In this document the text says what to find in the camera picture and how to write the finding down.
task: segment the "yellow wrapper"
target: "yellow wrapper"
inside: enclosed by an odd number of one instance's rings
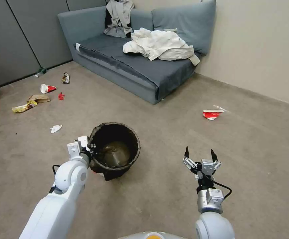
[[[22,105],[22,106],[16,106],[12,108],[13,112],[24,112],[26,110],[29,110],[33,107],[37,106],[37,102],[36,101],[29,101],[26,105]]]

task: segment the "gray wall panel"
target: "gray wall panel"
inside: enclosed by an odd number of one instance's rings
[[[41,66],[72,59],[57,14],[67,12],[65,0],[7,0]]]
[[[40,66],[5,0],[0,0],[0,85],[34,74]]]
[[[67,0],[68,7],[70,11],[91,8],[91,7],[100,7],[106,5],[106,0]]]

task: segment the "gray sofa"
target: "gray sofa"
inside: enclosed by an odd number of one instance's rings
[[[193,45],[200,57],[210,46],[215,10],[215,0],[151,12],[133,9],[131,26],[133,30],[144,27],[152,31],[178,28],[179,36]],[[195,67],[188,59],[150,61],[139,54],[124,54],[122,46],[130,38],[103,34],[105,7],[60,13],[58,18],[75,62],[152,104],[194,73]]]

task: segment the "clothing pile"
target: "clothing pile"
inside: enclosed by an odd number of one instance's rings
[[[196,66],[200,60],[194,54],[193,46],[188,46],[173,31],[150,31],[140,28],[131,33],[131,41],[123,46],[124,53],[140,53],[153,61],[156,58],[165,61],[189,59]]]
[[[130,37],[130,12],[134,7],[132,0],[110,0],[106,6],[104,33],[114,37]]]

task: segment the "black trash bin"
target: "black trash bin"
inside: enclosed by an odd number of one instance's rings
[[[94,128],[88,147],[94,151],[90,168],[103,173],[106,181],[127,172],[140,153],[136,133],[121,123],[103,123]]]

